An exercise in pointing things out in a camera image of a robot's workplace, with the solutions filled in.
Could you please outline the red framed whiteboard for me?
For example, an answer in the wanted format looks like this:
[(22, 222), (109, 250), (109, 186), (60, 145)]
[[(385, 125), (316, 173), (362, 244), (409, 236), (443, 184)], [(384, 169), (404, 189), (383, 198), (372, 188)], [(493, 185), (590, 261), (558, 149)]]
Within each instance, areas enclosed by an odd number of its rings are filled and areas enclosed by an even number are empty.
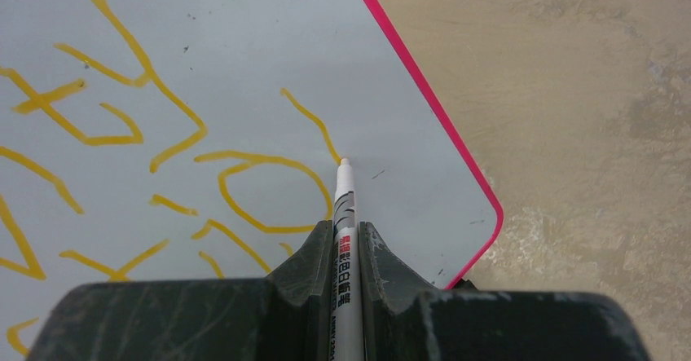
[(1, 0), (1, 357), (109, 280), (264, 275), (358, 216), (431, 284), (503, 214), (377, 0)]

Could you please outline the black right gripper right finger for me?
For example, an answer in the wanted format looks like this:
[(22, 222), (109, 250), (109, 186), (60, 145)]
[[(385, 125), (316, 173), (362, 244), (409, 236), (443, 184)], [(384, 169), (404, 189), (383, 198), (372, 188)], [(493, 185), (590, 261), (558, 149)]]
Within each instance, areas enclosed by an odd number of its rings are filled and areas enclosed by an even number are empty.
[(580, 292), (435, 288), (370, 222), (359, 230), (370, 360), (647, 360), (613, 299)]

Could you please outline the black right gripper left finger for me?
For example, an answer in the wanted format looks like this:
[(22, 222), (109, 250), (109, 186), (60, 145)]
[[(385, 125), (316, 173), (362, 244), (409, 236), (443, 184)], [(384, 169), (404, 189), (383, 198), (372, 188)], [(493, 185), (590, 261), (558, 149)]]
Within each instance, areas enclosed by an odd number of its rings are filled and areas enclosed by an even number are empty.
[(30, 360), (325, 360), (332, 224), (269, 275), (78, 286), (51, 311)]

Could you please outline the white whiteboard marker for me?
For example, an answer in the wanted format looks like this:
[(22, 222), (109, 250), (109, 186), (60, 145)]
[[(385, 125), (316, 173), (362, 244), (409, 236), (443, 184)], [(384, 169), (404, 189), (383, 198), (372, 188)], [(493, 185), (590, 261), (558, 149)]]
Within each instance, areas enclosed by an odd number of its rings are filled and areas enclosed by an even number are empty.
[(334, 237), (329, 358), (365, 360), (354, 174), (346, 158), (341, 159), (337, 168), (332, 222)]

